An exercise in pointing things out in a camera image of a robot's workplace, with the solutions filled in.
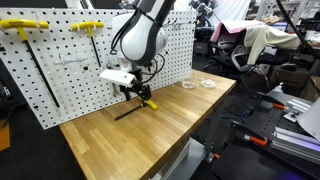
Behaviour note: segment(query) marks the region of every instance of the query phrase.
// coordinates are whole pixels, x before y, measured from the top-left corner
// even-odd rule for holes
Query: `table leg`
[[[218,128],[217,126],[215,126],[216,123],[214,121],[219,121],[221,119],[220,117],[221,117],[221,113],[223,110],[223,102],[224,101],[222,100],[222,102],[216,108],[216,113],[219,114],[218,119],[211,118],[210,127],[209,127],[208,134],[207,134],[207,141],[206,141],[206,144],[204,147],[204,149],[207,152],[205,160],[208,162],[211,162],[213,159],[213,153],[211,152],[211,149],[212,149],[212,145],[214,143],[213,142],[214,132],[216,132],[216,130]]]

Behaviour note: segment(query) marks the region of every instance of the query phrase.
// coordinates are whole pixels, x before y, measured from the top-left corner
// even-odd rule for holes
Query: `wooden table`
[[[141,108],[115,121],[139,105],[121,102],[60,125],[87,179],[147,179],[205,120],[231,91],[235,81],[193,71],[212,79],[215,89],[199,84],[184,89],[181,82],[152,92],[158,110]]]

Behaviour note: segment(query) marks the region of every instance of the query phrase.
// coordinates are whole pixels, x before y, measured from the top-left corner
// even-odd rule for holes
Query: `gray floor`
[[[190,149],[187,157],[183,159],[167,180],[190,179],[201,161],[204,159],[204,146],[198,141],[190,138]]]

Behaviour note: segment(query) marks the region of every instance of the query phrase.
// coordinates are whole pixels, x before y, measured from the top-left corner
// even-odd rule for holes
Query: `chair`
[[[268,53],[261,53],[258,57],[256,64],[248,65],[248,57],[250,55],[251,47],[244,46],[244,39],[246,35],[246,29],[240,31],[237,35],[235,41],[221,43],[219,46],[219,41],[217,44],[212,44],[211,46],[216,49],[216,55],[210,57],[213,60],[213,63],[206,65],[205,70],[210,66],[221,66],[224,71],[220,72],[219,75],[226,73],[229,75],[230,72],[239,72],[239,73],[251,73],[254,69],[258,69],[260,73],[264,76],[266,81],[267,90],[270,90],[269,80],[266,74],[259,67],[260,64],[268,64],[273,67],[281,65],[289,60],[288,54],[285,53],[276,53],[271,55]]]

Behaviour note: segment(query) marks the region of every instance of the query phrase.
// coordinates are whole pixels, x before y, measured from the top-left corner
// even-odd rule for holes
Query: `white pegboard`
[[[82,115],[105,108],[125,100],[123,94],[113,97],[112,85],[98,75],[106,69],[107,61],[117,63],[109,55],[112,41],[112,18],[125,13],[122,10],[71,10],[71,9],[0,9],[1,20],[28,19],[47,21],[49,29],[27,29],[30,45],[42,70],[60,104],[57,108],[37,68],[22,43],[17,30],[0,31],[0,47],[6,51],[0,58],[26,98],[28,104],[44,129],[56,126]],[[165,28],[168,45],[161,53],[166,63],[163,70],[148,84],[155,90],[180,81],[191,73],[193,35],[196,14],[194,12],[172,11],[167,21],[176,24]],[[72,32],[73,23],[100,21],[105,27],[93,31],[102,67],[99,68],[93,46],[86,31]],[[55,65],[59,54],[64,59],[88,58],[82,62]],[[156,56],[159,67],[162,59]]]

